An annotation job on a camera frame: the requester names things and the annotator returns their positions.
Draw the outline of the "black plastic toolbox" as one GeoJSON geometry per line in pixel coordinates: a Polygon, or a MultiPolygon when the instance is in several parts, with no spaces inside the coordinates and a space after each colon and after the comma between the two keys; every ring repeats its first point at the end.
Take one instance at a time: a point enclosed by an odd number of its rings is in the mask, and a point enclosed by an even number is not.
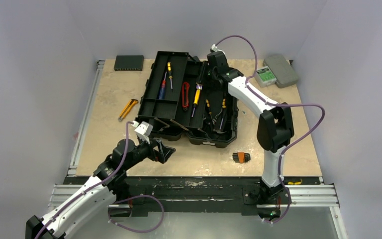
{"type": "Polygon", "coordinates": [[[225,148],[238,134],[237,99],[207,61],[187,52],[158,51],[136,121],[153,126],[152,136],[225,148]]]}

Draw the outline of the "yellow hex key set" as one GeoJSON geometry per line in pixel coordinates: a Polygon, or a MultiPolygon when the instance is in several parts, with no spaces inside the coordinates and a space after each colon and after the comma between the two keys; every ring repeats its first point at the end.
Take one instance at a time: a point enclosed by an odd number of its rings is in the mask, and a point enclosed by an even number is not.
{"type": "Polygon", "coordinates": [[[201,91],[201,90],[202,90],[202,87],[203,87],[203,84],[200,84],[200,83],[197,83],[197,84],[196,84],[196,90],[197,90],[197,91],[201,91]]]}

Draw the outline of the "red black utility knife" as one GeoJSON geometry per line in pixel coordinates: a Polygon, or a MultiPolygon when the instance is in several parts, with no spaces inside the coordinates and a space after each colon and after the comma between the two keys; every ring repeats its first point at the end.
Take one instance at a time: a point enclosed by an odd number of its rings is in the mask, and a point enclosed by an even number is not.
{"type": "Polygon", "coordinates": [[[182,83],[182,88],[181,88],[182,108],[184,111],[187,111],[190,106],[189,89],[190,89],[189,83],[184,81],[182,83]]]}

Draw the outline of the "blue red screwdriver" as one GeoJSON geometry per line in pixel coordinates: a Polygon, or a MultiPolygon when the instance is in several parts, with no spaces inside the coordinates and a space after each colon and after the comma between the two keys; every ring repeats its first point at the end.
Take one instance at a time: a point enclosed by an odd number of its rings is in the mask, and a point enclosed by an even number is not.
{"type": "Polygon", "coordinates": [[[166,78],[167,78],[167,71],[164,72],[164,77],[160,86],[159,94],[158,94],[158,99],[163,100],[165,98],[166,94],[166,78]]]}

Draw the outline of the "small claw hammer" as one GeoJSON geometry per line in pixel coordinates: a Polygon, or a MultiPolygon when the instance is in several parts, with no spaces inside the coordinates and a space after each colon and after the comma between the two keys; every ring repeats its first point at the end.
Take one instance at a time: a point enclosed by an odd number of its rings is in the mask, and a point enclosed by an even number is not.
{"type": "Polygon", "coordinates": [[[218,113],[213,120],[212,132],[217,134],[226,133],[227,111],[223,110],[218,113]]]}

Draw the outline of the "yellow black screwdriver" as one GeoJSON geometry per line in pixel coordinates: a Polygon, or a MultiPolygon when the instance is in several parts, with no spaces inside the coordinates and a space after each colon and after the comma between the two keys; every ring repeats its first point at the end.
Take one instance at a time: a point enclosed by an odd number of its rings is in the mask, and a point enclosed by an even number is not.
{"type": "Polygon", "coordinates": [[[170,80],[170,89],[171,91],[173,91],[173,73],[172,73],[172,65],[170,61],[167,62],[167,72],[168,72],[169,80],[170,80]]]}

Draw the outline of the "yellow handled screwdriver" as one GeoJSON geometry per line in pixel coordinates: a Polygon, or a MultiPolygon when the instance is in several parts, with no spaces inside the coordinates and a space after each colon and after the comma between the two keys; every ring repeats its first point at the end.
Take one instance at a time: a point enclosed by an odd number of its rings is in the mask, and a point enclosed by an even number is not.
{"type": "Polygon", "coordinates": [[[191,114],[192,118],[194,117],[194,113],[195,113],[195,110],[196,110],[197,105],[198,105],[200,93],[201,93],[201,88],[197,88],[195,95],[194,95],[194,101],[193,101],[193,106],[192,106],[192,114],[191,114]]]}

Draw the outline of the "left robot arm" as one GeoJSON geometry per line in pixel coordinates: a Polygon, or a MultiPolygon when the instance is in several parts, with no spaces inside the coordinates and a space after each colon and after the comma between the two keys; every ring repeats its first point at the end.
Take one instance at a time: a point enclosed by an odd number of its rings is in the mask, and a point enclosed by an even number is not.
{"type": "Polygon", "coordinates": [[[164,164],[175,152],[175,148],[165,146],[160,139],[141,141],[139,145],[130,139],[119,141],[80,189],[51,212],[27,220],[25,238],[68,239],[92,215],[111,204],[131,208],[132,201],[141,196],[129,192],[125,181],[127,170],[146,158],[164,164]]]}

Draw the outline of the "yellow handled pliers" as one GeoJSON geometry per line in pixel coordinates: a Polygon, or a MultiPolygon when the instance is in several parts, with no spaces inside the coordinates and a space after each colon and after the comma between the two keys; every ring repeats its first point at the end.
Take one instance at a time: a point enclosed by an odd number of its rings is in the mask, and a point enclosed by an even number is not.
{"type": "Polygon", "coordinates": [[[213,126],[216,125],[218,120],[223,121],[226,115],[226,98],[221,100],[221,104],[214,107],[211,106],[209,99],[205,99],[205,110],[213,126]]]}

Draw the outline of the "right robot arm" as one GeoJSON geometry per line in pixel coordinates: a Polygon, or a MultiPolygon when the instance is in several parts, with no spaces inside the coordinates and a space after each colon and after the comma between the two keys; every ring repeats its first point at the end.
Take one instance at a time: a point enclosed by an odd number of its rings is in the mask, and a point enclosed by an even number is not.
{"type": "Polygon", "coordinates": [[[270,203],[279,196],[283,187],[285,148],[294,136],[291,110],[270,103],[237,69],[228,65],[222,51],[207,55],[209,83],[227,90],[228,94],[244,103],[258,119],[257,141],[264,150],[264,169],[260,180],[258,198],[270,203]]]}

